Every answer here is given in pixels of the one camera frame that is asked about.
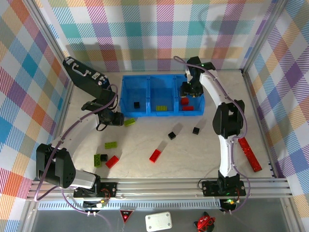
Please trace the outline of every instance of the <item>lime green lego brick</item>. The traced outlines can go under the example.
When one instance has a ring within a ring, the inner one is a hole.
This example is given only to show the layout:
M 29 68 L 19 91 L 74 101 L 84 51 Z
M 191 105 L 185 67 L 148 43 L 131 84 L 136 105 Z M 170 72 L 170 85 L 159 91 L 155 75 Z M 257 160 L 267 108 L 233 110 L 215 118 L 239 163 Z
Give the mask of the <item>lime green lego brick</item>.
M 100 154 L 95 154 L 93 155 L 94 158 L 94 166 L 97 167 L 101 167 L 101 159 L 100 159 Z
M 125 126 L 128 127 L 128 126 L 131 126 L 135 123 L 135 120 L 133 118 L 125 121 Z
M 105 143 L 105 149 L 116 148 L 117 142 Z
M 157 105 L 155 107 L 155 110 L 156 111 L 167 111 L 168 110 L 168 107 L 166 105 Z

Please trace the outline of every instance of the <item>black lego brick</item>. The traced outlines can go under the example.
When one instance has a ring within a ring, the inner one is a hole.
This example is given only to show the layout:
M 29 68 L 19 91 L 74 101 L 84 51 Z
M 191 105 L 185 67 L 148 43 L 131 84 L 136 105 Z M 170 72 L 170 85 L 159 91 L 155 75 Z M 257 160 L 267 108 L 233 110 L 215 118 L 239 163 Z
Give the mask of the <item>black lego brick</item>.
M 193 133 L 193 134 L 198 134 L 198 133 L 199 133 L 199 128 L 194 127 L 192 133 Z
M 139 109 L 140 108 L 140 102 L 137 101 L 134 103 L 134 109 Z
M 175 133 L 174 133 L 174 132 L 169 133 L 169 138 L 170 138 L 171 140 L 173 140 L 174 138 L 176 138 Z
M 101 154 L 101 155 L 100 155 L 100 160 L 101 160 L 101 162 L 107 162 L 107 160 L 108 160 L 108 155 L 106 155 L 106 154 Z

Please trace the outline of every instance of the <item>plaid wallpaper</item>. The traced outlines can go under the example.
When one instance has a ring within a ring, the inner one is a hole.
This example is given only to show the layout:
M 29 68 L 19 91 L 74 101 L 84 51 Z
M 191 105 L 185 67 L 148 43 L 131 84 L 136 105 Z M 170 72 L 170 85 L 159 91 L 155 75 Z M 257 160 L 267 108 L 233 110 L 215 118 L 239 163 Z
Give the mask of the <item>plaid wallpaper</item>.
M 239 69 L 276 1 L 36 0 L 65 54 L 101 71 Z
M 289 0 L 249 74 L 271 154 L 309 231 L 308 0 Z
M 22 0 L 1 0 L 0 232 L 17 229 L 36 148 L 52 139 L 68 82 Z

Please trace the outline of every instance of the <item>bin compartment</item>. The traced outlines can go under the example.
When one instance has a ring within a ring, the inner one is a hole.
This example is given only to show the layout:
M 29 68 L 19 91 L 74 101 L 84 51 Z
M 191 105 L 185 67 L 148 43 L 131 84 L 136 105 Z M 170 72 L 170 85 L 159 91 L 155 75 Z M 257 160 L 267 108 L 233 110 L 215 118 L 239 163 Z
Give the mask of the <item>bin compartment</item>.
M 182 110 L 179 91 L 185 81 L 183 74 L 123 76 L 121 112 L 126 117 L 203 115 L 204 95 L 198 98 L 188 96 L 189 106 L 194 110 Z M 135 102 L 140 103 L 140 108 L 134 108 Z
M 193 98 L 192 96 L 187 96 L 189 99 L 189 104 L 186 106 L 193 106 L 194 110 L 192 111 L 183 111 L 183 105 L 181 105 L 181 97 L 180 97 L 180 86 L 183 82 L 186 82 L 187 78 L 184 75 L 176 75 L 176 86 L 177 86 L 177 96 L 179 98 L 178 106 L 179 106 L 179 114 L 180 115 L 203 115 L 205 108 L 205 97 L 204 94 L 198 98 Z
M 120 106 L 121 111 L 125 116 L 146 116 L 147 88 L 147 76 L 123 77 Z M 139 108 L 134 108 L 135 102 L 140 103 Z

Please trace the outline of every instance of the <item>white floor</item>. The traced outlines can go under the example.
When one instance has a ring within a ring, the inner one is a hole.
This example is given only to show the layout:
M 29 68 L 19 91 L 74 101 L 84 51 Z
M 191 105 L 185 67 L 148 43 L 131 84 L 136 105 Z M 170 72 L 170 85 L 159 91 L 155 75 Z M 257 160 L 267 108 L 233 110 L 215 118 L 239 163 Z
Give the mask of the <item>white floor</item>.
M 180 72 L 113 72 L 106 73 L 110 83 L 117 84 L 121 91 L 123 75 L 164 74 Z M 235 150 L 235 161 L 239 170 L 248 177 L 271 177 L 268 157 L 253 113 L 249 95 L 239 71 L 219 71 L 219 77 L 234 99 L 245 102 L 248 121 L 249 145 L 263 170 L 254 173 L 240 147 Z M 215 105 L 206 94 L 206 108 L 203 116 L 190 117 L 141 117 L 129 127 L 109 126 L 103 132 L 95 129 L 80 144 L 73 156 L 75 168 L 93 172 L 101 177 L 217 177 L 220 165 L 220 144 L 212 128 Z M 74 88 L 64 128 L 75 122 L 84 103 L 93 97 L 79 88 Z M 199 135 L 192 134 L 193 127 L 201 128 Z M 174 140 L 168 138 L 173 128 L 180 130 Z M 104 143 L 118 142 L 118 148 L 105 150 Z M 156 163 L 149 157 L 156 149 L 163 149 Z M 95 168 L 93 155 L 116 155 L 120 160 L 108 169 L 104 163 Z

